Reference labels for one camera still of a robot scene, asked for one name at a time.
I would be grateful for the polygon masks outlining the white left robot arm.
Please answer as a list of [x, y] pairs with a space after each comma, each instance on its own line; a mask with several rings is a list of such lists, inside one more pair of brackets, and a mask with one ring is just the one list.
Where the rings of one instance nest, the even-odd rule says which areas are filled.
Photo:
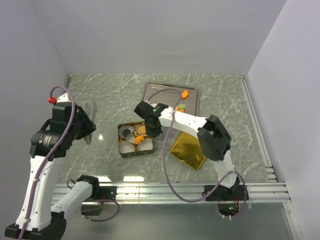
[[67, 219], [85, 200], [95, 201], [101, 189], [96, 177], [82, 175], [75, 186], [52, 204], [59, 170], [73, 141], [95, 131], [96, 125], [69, 93], [51, 96], [52, 117], [31, 138], [30, 175], [19, 217], [5, 229], [16, 240], [60, 240]]

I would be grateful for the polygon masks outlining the green christmas cookie tin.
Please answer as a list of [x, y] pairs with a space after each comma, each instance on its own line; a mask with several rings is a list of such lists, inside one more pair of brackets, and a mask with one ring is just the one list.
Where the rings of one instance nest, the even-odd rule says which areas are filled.
[[[119, 128], [121, 126], [129, 125], [129, 126], [132, 126], [134, 128], [134, 132], [133, 133], [135, 134], [135, 136], [141, 136], [141, 135], [136, 133], [136, 126], [140, 125], [140, 124], [144, 124], [145, 125], [145, 122], [144, 121], [138, 121], [138, 122], [129, 122], [129, 123], [119, 124], [117, 126], [117, 133], [118, 133], [118, 130], [119, 130]], [[144, 139], [152, 139], [152, 142], [153, 142], [153, 138], [151, 136], [148, 136], [147, 134], [143, 135], [143, 136], [144, 136]], [[119, 152], [119, 144], [121, 142], [124, 142], [124, 141], [126, 141], [125, 138], [121, 138], [119, 136], [119, 133], [118, 133], [118, 152]], [[150, 154], [152, 154], [154, 152], [154, 142], [153, 142], [153, 149], [152, 150], [138, 151], [138, 144], [133, 144], [133, 145], [135, 147], [135, 152], [125, 153], [125, 154], [121, 154], [119, 152], [119, 154], [121, 155], [122, 158], [150, 155]]]

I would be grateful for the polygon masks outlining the gold tin lid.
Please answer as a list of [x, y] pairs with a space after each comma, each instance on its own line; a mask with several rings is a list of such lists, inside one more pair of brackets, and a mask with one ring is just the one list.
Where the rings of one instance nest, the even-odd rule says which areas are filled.
[[169, 153], [195, 171], [199, 170], [207, 159], [199, 140], [186, 132], [179, 135]]

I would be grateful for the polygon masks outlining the black sandwich cookie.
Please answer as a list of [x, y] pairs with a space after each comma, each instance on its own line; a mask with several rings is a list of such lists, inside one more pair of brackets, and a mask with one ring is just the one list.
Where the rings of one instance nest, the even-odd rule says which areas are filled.
[[126, 138], [130, 133], [131, 133], [131, 131], [129, 129], [124, 129], [122, 131], [122, 135], [123, 135], [124, 138]]

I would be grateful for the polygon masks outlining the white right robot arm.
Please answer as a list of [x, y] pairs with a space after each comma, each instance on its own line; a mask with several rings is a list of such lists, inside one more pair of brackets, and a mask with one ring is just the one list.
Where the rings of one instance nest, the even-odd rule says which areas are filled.
[[231, 136], [215, 115], [200, 117], [175, 110], [163, 103], [141, 101], [134, 112], [144, 120], [146, 134], [158, 137], [162, 128], [176, 129], [195, 137], [203, 154], [213, 161], [218, 183], [202, 199], [214, 196], [218, 201], [233, 201], [240, 195], [247, 199], [243, 178], [234, 170], [231, 158]]

